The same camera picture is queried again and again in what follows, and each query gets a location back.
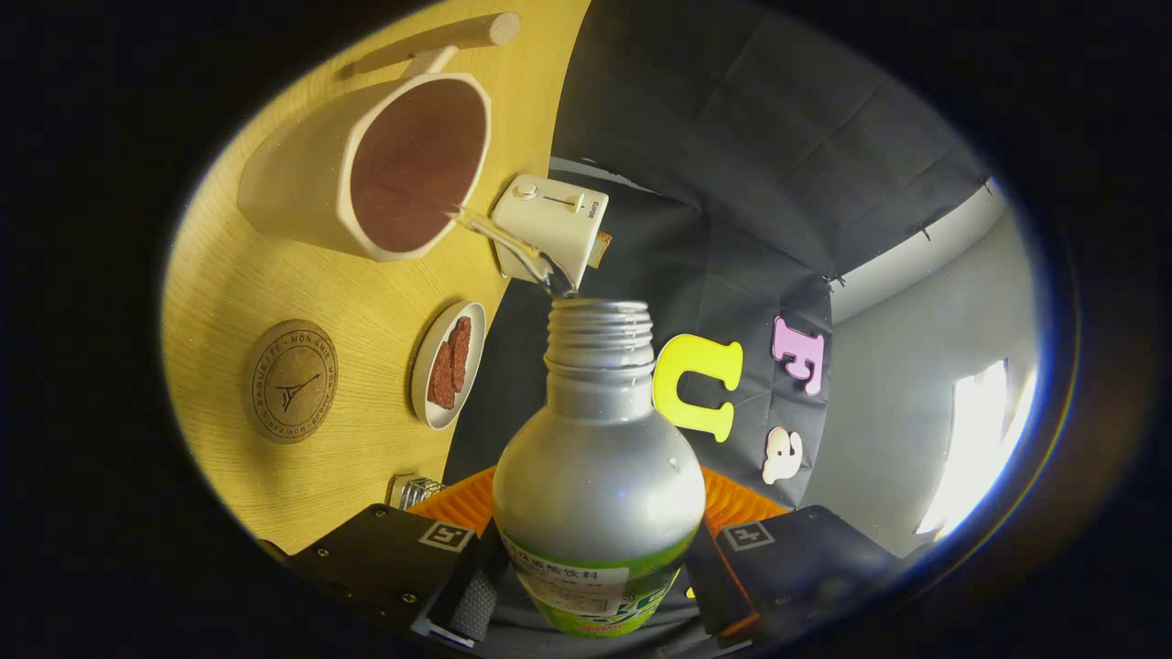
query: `mug handle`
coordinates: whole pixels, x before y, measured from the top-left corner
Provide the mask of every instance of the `mug handle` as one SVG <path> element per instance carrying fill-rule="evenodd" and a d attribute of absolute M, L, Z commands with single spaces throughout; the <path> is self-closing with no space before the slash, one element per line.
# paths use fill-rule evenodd
<path fill-rule="evenodd" d="M 411 66 L 407 67 L 401 77 L 411 77 L 413 75 L 420 75 L 424 73 L 440 73 L 451 56 L 455 55 L 459 48 L 455 46 L 444 46 L 443 48 L 435 48 L 431 50 L 423 50 L 415 53 L 415 59 L 411 60 Z"/>
<path fill-rule="evenodd" d="M 410 59 L 415 61 L 408 67 L 403 77 L 421 73 L 440 73 L 457 49 L 504 46 L 512 41 L 518 32 L 520 32 L 520 14 L 516 12 L 477 16 L 421 32 L 367 53 L 356 62 L 342 67 L 341 75 L 349 77 L 369 73 Z"/>

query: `wooden table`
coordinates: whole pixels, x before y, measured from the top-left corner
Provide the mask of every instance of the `wooden table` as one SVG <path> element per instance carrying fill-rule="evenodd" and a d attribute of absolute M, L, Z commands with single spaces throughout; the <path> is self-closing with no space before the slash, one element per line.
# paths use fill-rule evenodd
<path fill-rule="evenodd" d="M 192 457 L 258 537 L 295 552 L 382 501 L 395 473 L 441 477 L 455 423 L 436 432 L 414 416 L 415 349 L 454 301 L 479 301 L 491 322 L 506 280 L 489 243 L 466 231 L 451 231 L 420 260 L 386 264 L 260 235 L 236 205 L 245 162 L 299 110 L 407 68 L 346 79 L 339 72 L 347 63 L 425 29 L 518 12 L 523 23 L 511 43 L 461 50 L 445 69 L 471 73 L 492 98 L 492 142 L 469 204 L 488 212 L 516 174 L 547 174 L 561 83 L 587 5 L 449 0 L 387 26 L 274 98 L 200 182 L 173 237 L 164 283 L 166 380 Z M 297 444 L 255 430 L 241 394 L 253 342 L 287 319 L 323 327 L 339 361 L 329 416 Z"/>

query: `eiffel tower logo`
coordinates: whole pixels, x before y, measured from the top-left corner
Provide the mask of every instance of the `eiffel tower logo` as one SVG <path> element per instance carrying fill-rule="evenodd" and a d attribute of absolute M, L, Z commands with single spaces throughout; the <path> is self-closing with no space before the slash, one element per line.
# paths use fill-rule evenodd
<path fill-rule="evenodd" d="M 289 403 L 293 402 L 293 396 L 295 396 L 298 392 L 300 392 L 301 389 L 304 389 L 306 385 L 313 382 L 318 378 L 321 378 L 321 373 L 318 373 L 313 378 L 309 378 L 305 382 L 301 382 L 300 385 L 293 387 L 277 387 L 278 389 L 281 390 L 281 412 L 288 412 Z"/>

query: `round coaster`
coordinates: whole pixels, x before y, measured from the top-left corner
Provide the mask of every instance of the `round coaster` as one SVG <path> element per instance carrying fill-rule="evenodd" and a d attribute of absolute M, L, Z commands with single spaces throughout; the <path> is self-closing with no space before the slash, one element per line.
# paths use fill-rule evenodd
<path fill-rule="evenodd" d="M 286 320 L 265 332 L 245 371 L 248 416 L 266 437 L 293 444 L 329 414 L 338 390 L 338 352 L 329 334 L 308 320 Z"/>

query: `silver bottle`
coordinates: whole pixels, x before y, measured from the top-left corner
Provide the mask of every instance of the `silver bottle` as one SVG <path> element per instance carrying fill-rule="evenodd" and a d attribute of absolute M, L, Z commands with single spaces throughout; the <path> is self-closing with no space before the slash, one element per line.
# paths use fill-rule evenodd
<path fill-rule="evenodd" d="M 546 407 L 505 447 L 493 514 L 551 624 L 620 636 L 670 589 L 703 515 L 703 476 L 652 405 L 645 303 L 557 300 L 548 328 Z"/>

